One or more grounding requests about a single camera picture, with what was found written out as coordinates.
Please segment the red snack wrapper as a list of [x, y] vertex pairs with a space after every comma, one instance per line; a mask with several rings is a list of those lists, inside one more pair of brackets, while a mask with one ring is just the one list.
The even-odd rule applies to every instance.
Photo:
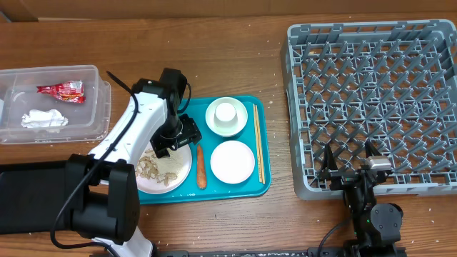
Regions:
[[54, 97], [60, 101], [82, 104], [84, 96], [84, 84], [82, 81], [67, 81], [52, 86], [37, 86], [37, 92]]

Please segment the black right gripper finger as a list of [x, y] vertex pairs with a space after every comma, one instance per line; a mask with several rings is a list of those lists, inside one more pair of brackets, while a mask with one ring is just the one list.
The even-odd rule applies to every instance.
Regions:
[[367, 140], [365, 142], [365, 151], [366, 151], [366, 156], [367, 157], [380, 156], [381, 155], [381, 153], [378, 151], [378, 149], [369, 140]]
[[324, 148], [324, 157], [323, 157], [323, 170], [337, 170], [335, 158], [333, 156], [333, 151], [331, 150], [330, 144], [326, 144]]

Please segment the white plastic cup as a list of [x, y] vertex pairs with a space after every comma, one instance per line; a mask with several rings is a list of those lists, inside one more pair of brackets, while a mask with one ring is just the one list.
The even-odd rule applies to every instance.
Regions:
[[233, 104], [223, 102], [215, 109], [215, 122], [219, 125], [229, 125], [236, 120], [236, 109]]

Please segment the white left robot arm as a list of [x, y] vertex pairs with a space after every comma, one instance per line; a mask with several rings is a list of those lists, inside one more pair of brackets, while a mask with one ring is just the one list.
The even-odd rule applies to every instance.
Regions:
[[66, 200], [50, 239], [60, 249], [100, 246], [111, 256], [150, 257], [155, 247], [138, 227], [135, 166], [148, 145], [162, 158], [202, 135], [184, 112], [191, 86], [181, 71], [165, 68], [159, 80], [139, 79], [133, 86], [110, 78], [130, 93], [129, 105], [98, 146], [66, 162]]

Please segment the large pink plate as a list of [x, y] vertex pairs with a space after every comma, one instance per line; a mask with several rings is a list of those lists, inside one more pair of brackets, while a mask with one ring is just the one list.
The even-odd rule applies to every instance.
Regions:
[[187, 178], [192, 167], [191, 149], [188, 145], [169, 155], [158, 158], [150, 143], [136, 165], [138, 189], [149, 194], [164, 194], [178, 188]]

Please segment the peanut shells and rice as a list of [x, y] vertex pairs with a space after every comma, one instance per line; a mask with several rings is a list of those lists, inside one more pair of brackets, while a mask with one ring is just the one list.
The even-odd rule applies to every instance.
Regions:
[[136, 177], [153, 185], [170, 187], [186, 175], [186, 153], [169, 150], [169, 156], [157, 158], [152, 148], [146, 149], [136, 165]]

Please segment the orange carrot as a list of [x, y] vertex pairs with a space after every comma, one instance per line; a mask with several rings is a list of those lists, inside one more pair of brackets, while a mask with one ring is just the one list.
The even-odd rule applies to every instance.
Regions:
[[196, 182], [197, 186], [204, 190], [207, 187], [207, 180], [206, 180], [206, 167], [204, 161], [204, 152], [199, 144], [197, 146], [197, 169], [196, 169]]

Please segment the light green bowl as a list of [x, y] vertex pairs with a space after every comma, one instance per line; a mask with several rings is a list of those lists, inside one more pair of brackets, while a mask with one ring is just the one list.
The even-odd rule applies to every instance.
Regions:
[[221, 97], [208, 105], [205, 121], [215, 134], [232, 137], [241, 132], [247, 124], [248, 111], [238, 99]]

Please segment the white tissue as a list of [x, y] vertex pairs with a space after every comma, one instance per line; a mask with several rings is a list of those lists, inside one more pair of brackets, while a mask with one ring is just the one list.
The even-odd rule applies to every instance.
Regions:
[[40, 111], [32, 109], [28, 114], [22, 116], [21, 125], [24, 128], [46, 128], [66, 126], [69, 120], [58, 110]]

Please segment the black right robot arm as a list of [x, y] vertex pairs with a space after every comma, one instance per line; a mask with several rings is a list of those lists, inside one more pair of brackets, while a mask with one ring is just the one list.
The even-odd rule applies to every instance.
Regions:
[[[387, 181], [393, 173], [387, 156], [370, 142], [365, 142], [366, 160], [355, 171], [340, 171], [329, 144], [325, 145], [318, 179], [329, 180], [332, 191], [342, 191], [350, 216], [334, 226], [321, 240], [315, 256], [405, 256], [397, 248], [401, 240], [402, 208], [394, 203], [378, 203], [373, 188]], [[332, 233], [347, 223], [353, 224], [355, 238], [334, 250], [324, 244]]]

